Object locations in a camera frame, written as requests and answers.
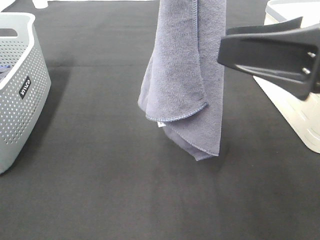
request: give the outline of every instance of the brand label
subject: brand label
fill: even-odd
[[[29,76],[26,77],[26,80],[24,81],[22,87],[20,88],[20,91],[19,91],[19,95],[22,99],[25,98],[29,88],[30,88],[30,85],[31,85],[31,80],[29,78]]]

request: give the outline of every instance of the gray towel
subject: gray towel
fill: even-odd
[[[8,75],[10,72],[11,67],[0,67],[0,83],[2,82],[3,79]]]
[[[217,58],[225,27],[225,0],[160,0],[138,104],[197,161],[219,155],[224,68]]]

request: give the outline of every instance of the basket handle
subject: basket handle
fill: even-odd
[[[1,12],[0,13],[0,29],[13,29],[17,36],[2,36],[1,39],[23,40],[28,44],[33,38],[33,23],[35,16],[30,13],[23,12]]]

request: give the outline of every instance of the white container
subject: white container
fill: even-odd
[[[48,0],[32,0],[36,9],[45,9],[48,7]]]
[[[13,4],[16,0],[0,0],[0,12]]]
[[[265,25],[303,16],[301,27],[304,28],[319,23],[320,0],[271,0],[265,11]],[[311,93],[306,101],[300,101],[266,80],[254,79],[304,144],[320,153],[320,94]]]
[[[43,109],[51,86],[46,63],[29,13],[0,13],[0,66],[13,68],[0,82],[0,173],[15,161]]]

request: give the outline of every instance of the laundry basket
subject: laundry basket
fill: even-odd
[[[0,66],[11,66],[0,82],[0,174],[15,161],[32,132],[51,86],[50,77],[29,13],[0,13]]]

